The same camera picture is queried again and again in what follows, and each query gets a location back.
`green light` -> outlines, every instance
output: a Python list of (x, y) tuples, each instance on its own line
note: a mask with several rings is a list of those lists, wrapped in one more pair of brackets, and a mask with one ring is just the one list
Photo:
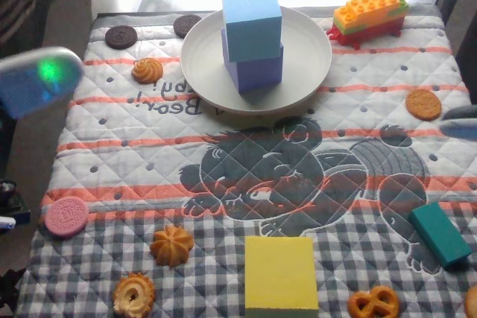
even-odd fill
[(61, 82), (63, 79), (62, 66), (53, 59), (44, 59), (38, 65), (38, 74), (40, 79), (48, 84)]

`red lego base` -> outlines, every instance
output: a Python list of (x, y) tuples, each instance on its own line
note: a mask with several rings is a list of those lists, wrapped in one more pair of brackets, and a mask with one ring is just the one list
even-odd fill
[(329, 29), (326, 34), (329, 35), (330, 40), (337, 40), (343, 46), (351, 45), (355, 50), (359, 50), (362, 42), (371, 40), (375, 37), (386, 34), (392, 34), (396, 37), (401, 36), (403, 22), (404, 16), (391, 22), (385, 22), (384, 24), (347, 35), (343, 35), (336, 25), (333, 24), (332, 28)]

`gray floor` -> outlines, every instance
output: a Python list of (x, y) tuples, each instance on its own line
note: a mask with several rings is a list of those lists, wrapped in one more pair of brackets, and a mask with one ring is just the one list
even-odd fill
[[(56, 0), (48, 13), (44, 46), (65, 46), (83, 58), (91, 24), (90, 0)], [(7, 178), (15, 181), (31, 209), (31, 224), (0, 236), (0, 275), (26, 266), (40, 200), (48, 187), (57, 140), (69, 99), (20, 120), (13, 138)], [(0, 309), (0, 316), (9, 314)]]

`white plate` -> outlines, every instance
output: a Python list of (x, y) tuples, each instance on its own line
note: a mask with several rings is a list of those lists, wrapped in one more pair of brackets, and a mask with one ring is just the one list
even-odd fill
[(308, 16), (282, 7), (283, 75), (275, 86), (240, 95), (222, 56), (222, 11), (202, 19), (184, 39), (180, 65), (194, 91), (219, 109), (244, 115), (283, 111), (311, 96), (331, 64), (331, 44)]

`light blue cube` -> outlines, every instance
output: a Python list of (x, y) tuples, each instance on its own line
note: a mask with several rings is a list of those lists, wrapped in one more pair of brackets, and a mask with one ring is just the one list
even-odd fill
[(280, 56), (282, 11), (278, 0), (222, 0), (230, 62)]

